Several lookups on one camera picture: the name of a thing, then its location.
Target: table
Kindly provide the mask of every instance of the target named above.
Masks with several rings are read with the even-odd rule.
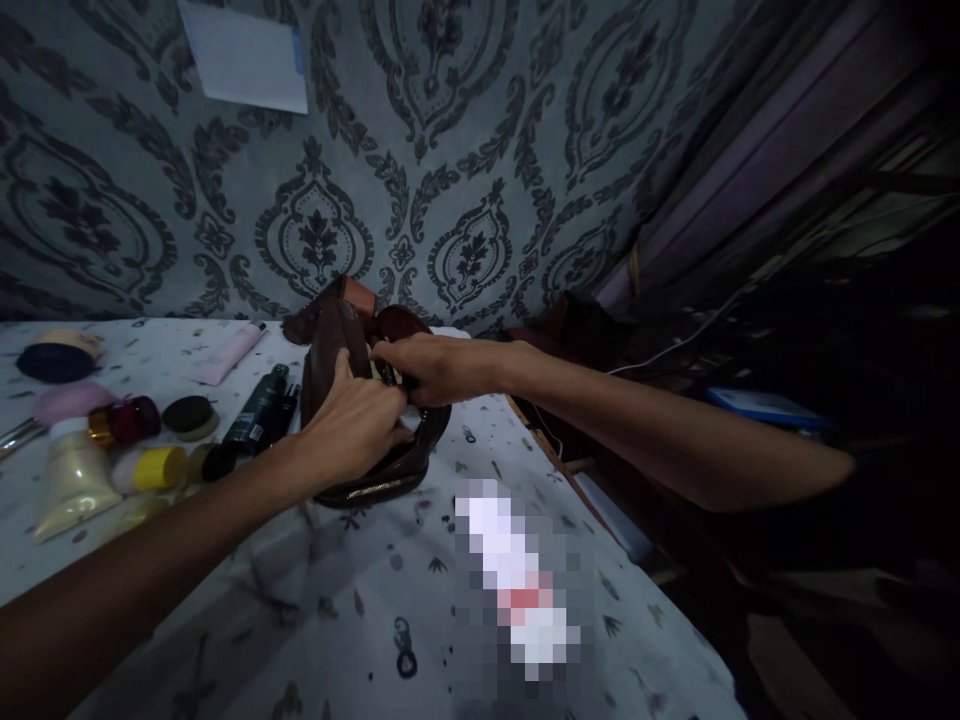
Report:
[[[266,336],[220,386],[183,378],[192,362],[242,324],[164,318],[2,324],[0,417],[5,426],[17,424],[46,389],[16,370],[23,347],[50,327],[75,327],[101,338],[105,352],[94,379],[118,397],[148,395],[161,410],[184,395],[206,395],[221,416],[216,437],[222,438],[257,379],[284,363],[296,381],[306,352],[282,337],[279,323],[268,322]],[[143,444],[176,441],[164,431]],[[35,440],[0,464],[0,604],[106,542],[142,499],[127,499],[35,544],[46,446],[45,438]],[[461,592],[469,592],[464,528],[457,527],[463,522],[452,510],[458,478],[496,479],[512,496],[515,514],[522,508],[547,528],[541,543],[566,548],[560,561],[568,570],[571,553],[582,560],[564,577],[580,583],[587,598],[580,609],[586,680],[553,699],[492,702],[470,695],[471,673],[483,667],[478,653],[491,648],[454,639],[467,624],[456,611],[467,604]],[[416,660],[407,678],[400,670],[409,674],[409,658],[398,666],[403,647]],[[311,504],[267,523],[72,717],[493,714],[564,720],[744,716],[720,658],[594,521],[501,395],[454,406],[415,493],[349,512]]]

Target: lotion tube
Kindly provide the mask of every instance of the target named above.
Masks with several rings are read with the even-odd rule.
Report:
[[[204,385],[219,385],[240,360],[250,352],[260,338],[267,331],[266,323],[250,323],[237,331],[227,343],[213,355],[200,361],[191,373],[188,380],[195,380]]]

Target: white cable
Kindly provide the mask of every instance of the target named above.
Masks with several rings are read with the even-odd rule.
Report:
[[[927,203],[931,203],[931,202],[934,202],[934,201],[943,200],[944,198],[952,197],[952,196],[954,196],[954,195],[956,195],[956,194],[957,194],[957,193],[949,193],[949,194],[947,194],[947,195],[938,195],[937,197],[925,198],[925,199],[923,199],[923,200],[918,200],[917,202],[911,203],[910,205],[907,205],[906,207],[896,208],[896,209],[894,209],[894,210],[887,210],[886,212],[878,213],[877,215],[871,215],[870,217],[862,218],[862,219],[860,219],[860,220],[857,220],[856,222],[846,223],[846,224],[844,224],[844,225],[837,225],[836,227],[832,227],[832,228],[830,228],[830,229],[828,229],[828,230],[821,230],[821,231],[818,232],[818,233],[814,233],[814,234],[811,235],[811,236],[808,236],[808,237],[803,238],[803,240],[806,241],[807,247],[809,247],[809,246],[810,246],[810,243],[811,243],[812,241],[817,240],[818,238],[821,238],[821,237],[823,237],[823,236],[825,236],[825,235],[835,235],[836,233],[840,232],[841,230],[849,230],[849,229],[855,228],[855,227],[857,227],[857,226],[859,226],[859,225],[864,225],[865,223],[873,222],[874,220],[881,220],[881,219],[883,219],[883,218],[885,218],[885,217],[888,217],[888,216],[890,216],[890,215],[896,215],[897,213],[905,212],[905,211],[907,211],[907,210],[912,210],[913,208],[918,207],[918,206],[920,206],[920,205],[926,205]],[[787,254],[784,254],[784,256],[783,256],[777,263],[775,263],[775,264],[773,265],[773,267],[772,267],[772,268],[770,269],[770,271],[765,275],[765,277],[770,277],[771,275],[773,275],[773,274],[775,274],[776,272],[778,272],[787,262],[789,262],[789,261],[792,259],[792,257],[793,257],[793,256],[791,256],[791,255],[789,254],[789,251],[788,251]],[[668,353],[671,353],[671,352],[673,352],[674,350],[676,350],[677,348],[683,347],[684,345],[686,345],[687,343],[689,343],[691,340],[696,339],[704,330],[706,330],[708,327],[710,327],[711,325],[713,325],[713,323],[715,323],[717,320],[719,320],[720,317],[723,315],[723,313],[734,303],[734,301],[735,301],[738,297],[740,297],[743,293],[745,293],[747,290],[749,290],[749,289],[750,289],[754,284],[756,284],[758,281],[759,281],[759,278],[756,278],[756,279],[755,279],[753,276],[751,276],[750,279],[747,281],[747,283],[746,283],[745,285],[743,285],[741,288],[739,288],[733,295],[731,295],[731,296],[727,299],[727,301],[726,301],[725,303],[723,303],[723,305],[721,305],[719,308],[717,308],[716,312],[714,312],[713,315],[711,315],[709,318],[707,318],[707,319],[704,321],[703,325],[701,325],[701,326],[698,327],[696,330],[694,330],[693,334],[690,335],[690,337],[686,338],[685,340],[680,340],[679,342],[674,343],[673,345],[671,345],[670,347],[666,348],[665,350],[661,350],[661,351],[658,352],[656,355],[654,355],[652,358],[649,358],[649,359],[647,359],[647,360],[644,360],[642,363],[636,363],[635,365],[624,365],[622,368],[614,368],[613,370],[609,370],[609,371],[607,372],[607,375],[616,375],[618,372],[623,372],[624,370],[635,370],[636,368],[646,367],[646,366],[649,365],[650,363],[659,360],[659,359],[662,358],[664,355],[666,355],[666,354],[668,354]]]
[[[540,408],[538,408],[536,405],[533,405],[533,411],[537,413],[537,417],[540,418],[540,424],[543,425],[543,429],[546,430],[547,434],[553,438],[557,445],[560,446],[557,450],[557,457],[563,460],[563,443],[560,441],[560,438],[553,434],[553,430],[550,429],[550,426],[547,425],[547,421],[544,420],[543,415],[540,414]]]

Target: white paper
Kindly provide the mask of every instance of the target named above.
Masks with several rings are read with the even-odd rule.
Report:
[[[204,95],[307,114],[297,28],[184,0],[180,15]]]

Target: patterned wallpaper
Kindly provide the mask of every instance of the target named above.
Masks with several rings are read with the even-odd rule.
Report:
[[[589,287],[785,0],[250,0],[310,113],[207,99],[173,0],[0,5],[0,312],[282,317],[349,273],[474,333]]]

